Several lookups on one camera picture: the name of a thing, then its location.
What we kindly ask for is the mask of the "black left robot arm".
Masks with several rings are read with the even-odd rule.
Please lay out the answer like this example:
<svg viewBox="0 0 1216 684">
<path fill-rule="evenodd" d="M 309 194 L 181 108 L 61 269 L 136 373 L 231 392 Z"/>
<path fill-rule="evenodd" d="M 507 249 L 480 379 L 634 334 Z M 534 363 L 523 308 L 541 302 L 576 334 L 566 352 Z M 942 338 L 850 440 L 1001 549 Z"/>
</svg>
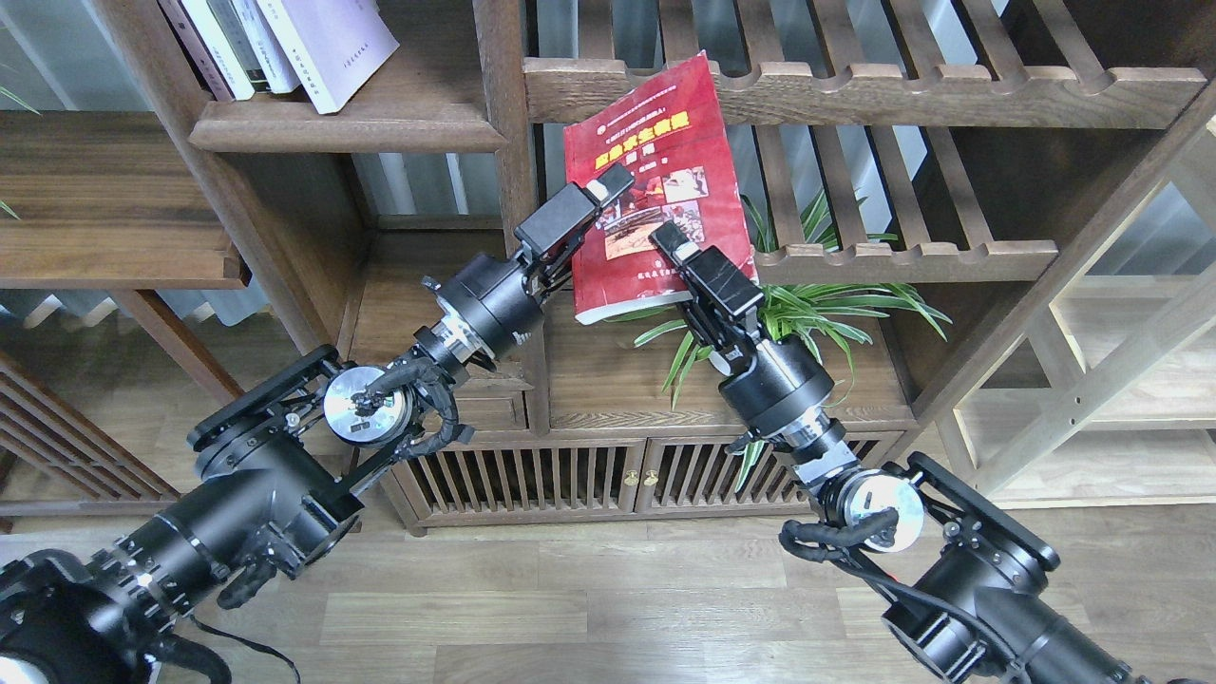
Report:
<svg viewBox="0 0 1216 684">
<path fill-rule="evenodd" d="M 161 663 L 231 682 L 178 619 L 210 594 L 235 609 L 278 573 L 295 579 L 356 523 L 368 484 L 469 441 L 455 398 L 467 368 L 492 370 L 530 336 L 586 231 L 631 186 L 620 163 L 568 183 L 516 228 L 508 259 L 427 277 L 444 314 L 385 368 L 325 344 L 201 421 L 188 436 L 199 486 L 88 562 L 47 549 L 6 564 L 2 680 L 147 683 Z"/>
</svg>

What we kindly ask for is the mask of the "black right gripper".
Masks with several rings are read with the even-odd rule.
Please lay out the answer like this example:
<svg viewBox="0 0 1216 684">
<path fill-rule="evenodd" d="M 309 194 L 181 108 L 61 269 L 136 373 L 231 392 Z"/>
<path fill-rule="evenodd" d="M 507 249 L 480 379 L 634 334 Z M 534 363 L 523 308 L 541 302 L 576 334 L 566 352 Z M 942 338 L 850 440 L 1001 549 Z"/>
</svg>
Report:
<svg viewBox="0 0 1216 684">
<path fill-rule="evenodd" d="M 716 247 L 700 251 L 674 222 L 655 228 L 651 242 L 692 295 L 680 308 L 696 342 L 738 351 L 734 376 L 725 376 L 717 392 L 748 434 L 787 447 L 829 447 L 837 439 L 837 421 L 824 413 L 832 377 L 795 333 L 773 340 L 761 325 L 761 288 Z"/>
</svg>

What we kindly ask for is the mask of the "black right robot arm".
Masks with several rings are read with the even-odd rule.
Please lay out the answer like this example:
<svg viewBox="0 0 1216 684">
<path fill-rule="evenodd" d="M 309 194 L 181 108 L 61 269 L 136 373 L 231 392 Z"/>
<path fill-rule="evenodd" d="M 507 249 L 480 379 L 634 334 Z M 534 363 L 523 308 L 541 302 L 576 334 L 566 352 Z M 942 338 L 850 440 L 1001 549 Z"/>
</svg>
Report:
<svg viewBox="0 0 1216 684">
<path fill-rule="evenodd" d="M 816 522 L 783 525 L 790 555 L 834 564 L 885 598 L 886 629 L 941 682 L 1136 680 L 1042 600 L 1060 564 L 1046 542 L 924 454 L 865 467 L 826 413 L 831 376 L 803 340 L 769 333 L 751 277 L 672 222 L 652 242 L 687 286 L 683 319 L 713 347 L 717 392 L 744 424 L 734 449 L 772 445 L 818 511 Z"/>
</svg>

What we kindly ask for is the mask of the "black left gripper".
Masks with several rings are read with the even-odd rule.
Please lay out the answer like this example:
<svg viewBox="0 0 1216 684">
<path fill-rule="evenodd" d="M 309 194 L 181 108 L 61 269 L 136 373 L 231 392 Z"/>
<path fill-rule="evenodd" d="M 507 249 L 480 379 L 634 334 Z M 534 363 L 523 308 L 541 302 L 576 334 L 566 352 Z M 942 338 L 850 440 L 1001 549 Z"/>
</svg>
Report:
<svg viewBox="0 0 1216 684">
<path fill-rule="evenodd" d="M 508 260 L 478 253 L 447 282 L 423 277 L 445 314 L 421 330 L 422 353 L 434 361 L 492 361 L 524 343 L 542 320 L 547 292 L 569 276 L 582 235 L 634 183 L 619 161 L 585 186 L 568 183 L 516 228 L 520 247 Z"/>
</svg>

